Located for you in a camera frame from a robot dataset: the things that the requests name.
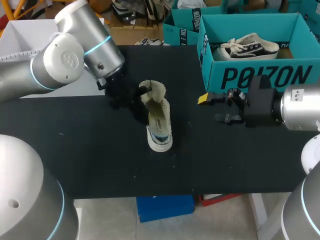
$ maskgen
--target floor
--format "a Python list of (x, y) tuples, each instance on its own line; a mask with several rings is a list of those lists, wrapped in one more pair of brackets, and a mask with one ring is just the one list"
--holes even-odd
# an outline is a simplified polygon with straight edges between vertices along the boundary
[[(264, 194), (267, 212), (282, 193)], [(76, 200), (82, 208), (78, 240), (257, 240), (257, 230), (247, 195), (203, 207), (194, 213), (140, 223), (136, 198)], [(284, 239), (281, 232), (274, 238)]]

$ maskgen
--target shoelace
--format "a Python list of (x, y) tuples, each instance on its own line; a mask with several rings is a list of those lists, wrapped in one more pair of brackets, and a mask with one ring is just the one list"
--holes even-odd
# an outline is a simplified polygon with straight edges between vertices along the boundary
[(239, 44), (239, 40), (236, 41), (236, 39), (231, 39), (228, 41), (228, 43), (223, 43), (221, 44), (222, 48), (230, 48), (231, 52), (236, 53), (236, 52), (242, 52), (243, 50), (248, 50), (247, 47)]

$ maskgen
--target table surface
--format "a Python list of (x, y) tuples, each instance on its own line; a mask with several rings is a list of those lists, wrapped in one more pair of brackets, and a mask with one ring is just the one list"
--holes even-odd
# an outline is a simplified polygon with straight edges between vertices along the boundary
[(172, 148), (149, 148), (146, 127), (105, 96), (19, 99), (0, 105), (0, 134), (30, 144), (71, 198), (290, 192), (304, 178), (301, 151), (315, 133), (214, 122), (225, 105), (205, 93), (194, 46), (121, 46), (137, 83), (163, 82)]

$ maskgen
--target yellow tag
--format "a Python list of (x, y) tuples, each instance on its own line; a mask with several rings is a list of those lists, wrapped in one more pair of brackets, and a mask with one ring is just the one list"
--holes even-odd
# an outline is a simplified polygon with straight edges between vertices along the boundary
[(201, 97), (199, 97), (198, 99), (198, 104), (202, 104), (204, 102), (207, 101), (207, 98), (208, 98), (208, 93), (206, 93), (205, 95), (202, 95)]

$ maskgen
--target white shoe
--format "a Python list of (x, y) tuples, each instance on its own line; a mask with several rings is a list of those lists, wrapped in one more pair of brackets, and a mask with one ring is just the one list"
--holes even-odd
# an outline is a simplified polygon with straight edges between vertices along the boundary
[(238, 40), (234, 38), (223, 43), (214, 51), (215, 61), (247, 61), (276, 59), (279, 45), (275, 42), (266, 41), (256, 33), (251, 33)]
[(149, 146), (156, 152), (168, 151), (173, 144), (170, 121), (170, 104), (165, 99), (166, 87), (161, 82), (145, 80), (139, 87), (152, 87), (141, 96), (142, 102), (149, 110), (149, 124), (146, 126)]

